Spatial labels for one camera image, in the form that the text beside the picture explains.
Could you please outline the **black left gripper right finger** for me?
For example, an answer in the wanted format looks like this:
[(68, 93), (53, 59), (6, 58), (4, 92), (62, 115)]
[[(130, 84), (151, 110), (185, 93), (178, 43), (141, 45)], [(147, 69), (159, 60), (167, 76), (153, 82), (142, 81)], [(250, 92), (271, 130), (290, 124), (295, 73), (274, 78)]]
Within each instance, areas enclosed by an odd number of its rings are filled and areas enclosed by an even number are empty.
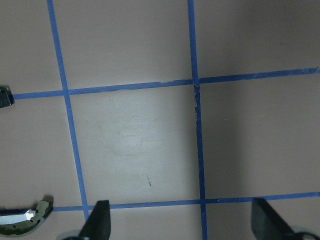
[(252, 200), (250, 225), (256, 240), (300, 239), (264, 198)]

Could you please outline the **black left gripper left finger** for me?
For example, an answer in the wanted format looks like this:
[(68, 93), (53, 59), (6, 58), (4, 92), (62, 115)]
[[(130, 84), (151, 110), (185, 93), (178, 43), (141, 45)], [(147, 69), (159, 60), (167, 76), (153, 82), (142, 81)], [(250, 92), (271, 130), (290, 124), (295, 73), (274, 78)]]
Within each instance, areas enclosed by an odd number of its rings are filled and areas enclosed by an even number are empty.
[(110, 202), (108, 200), (99, 200), (82, 227), (78, 238), (80, 240), (108, 240), (110, 235)]

